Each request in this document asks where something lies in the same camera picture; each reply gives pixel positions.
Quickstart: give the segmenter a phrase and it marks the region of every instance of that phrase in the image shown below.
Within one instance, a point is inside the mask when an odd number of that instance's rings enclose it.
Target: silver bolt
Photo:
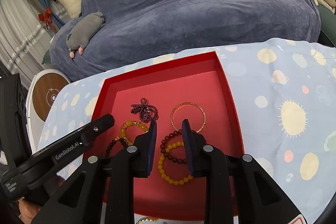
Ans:
[[[246,161],[246,162],[250,162],[252,160],[252,156],[249,155],[249,154],[244,154],[243,155],[243,160]]]
[[[213,147],[211,145],[207,144],[207,145],[203,146],[203,150],[205,152],[212,152],[213,151]]]
[[[127,152],[129,152],[129,153],[134,153],[136,150],[138,150],[138,149],[134,145],[130,145],[129,147],[127,147]]]
[[[91,156],[87,159],[87,161],[91,164],[94,164],[98,160],[97,156]]]

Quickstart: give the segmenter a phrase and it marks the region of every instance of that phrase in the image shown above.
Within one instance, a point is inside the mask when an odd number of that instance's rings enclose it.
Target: light blue tablecloth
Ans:
[[[216,51],[255,157],[312,224],[336,190],[336,49],[272,38],[263,43],[184,50],[67,85],[46,120],[39,149],[91,121],[105,78]],[[60,172],[67,178],[78,158]]]

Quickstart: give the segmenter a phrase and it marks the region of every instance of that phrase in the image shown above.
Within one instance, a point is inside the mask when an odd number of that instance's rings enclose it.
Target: red bow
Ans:
[[[52,26],[53,28],[55,28],[54,25],[51,25],[52,21],[51,21],[50,16],[51,16],[51,10],[49,8],[45,10],[44,14],[39,14],[39,20],[45,23],[45,25],[47,26],[47,29],[49,26]]]

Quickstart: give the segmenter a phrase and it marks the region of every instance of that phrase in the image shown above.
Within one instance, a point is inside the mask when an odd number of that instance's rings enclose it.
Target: gray stuffed pillow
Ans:
[[[71,30],[67,36],[67,46],[69,47],[70,57],[75,57],[75,52],[78,50],[79,54],[83,54],[84,49],[88,45],[90,39],[104,27],[105,19],[101,12],[96,12],[84,17]]]

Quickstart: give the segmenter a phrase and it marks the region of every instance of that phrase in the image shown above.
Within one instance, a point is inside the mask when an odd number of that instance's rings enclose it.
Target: red tray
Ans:
[[[128,120],[139,121],[131,114],[131,104],[139,104],[145,97],[148,104],[157,107],[157,142],[154,166],[148,179],[134,179],[134,212],[140,215],[174,220],[203,220],[205,209],[205,178],[194,179],[184,185],[174,186],[161,178],[157,162],[161,155],[161,140],[172,133],[170,113],[181,102],[194,102],[204,109],[206,125],[200,132],[207,143],[225,154],[240,157],[244,153],[241,131],[233,98],[215,52],[193,55],[130,71],[105,80],[92,119],[111,113],[115,126],[100,135],[94,146],[84,154],[104,157],[106,147],[119,135],[121,126]],[[203,123],[202,112],[193,106],[183,106],[174,115],[174,123],[181,127],[189,119],[192,129]],[[129,127],[127,136],[134,140],[143,133],[138,127]],[[169,143],[182,140],[173,138]],[[112,155],[121,147],[116,145]],[[172,150],[172,155],[185,158],[184,149]],[[189,172],[185,164],[165,160],[164,169],[173,179],[182,179]]]

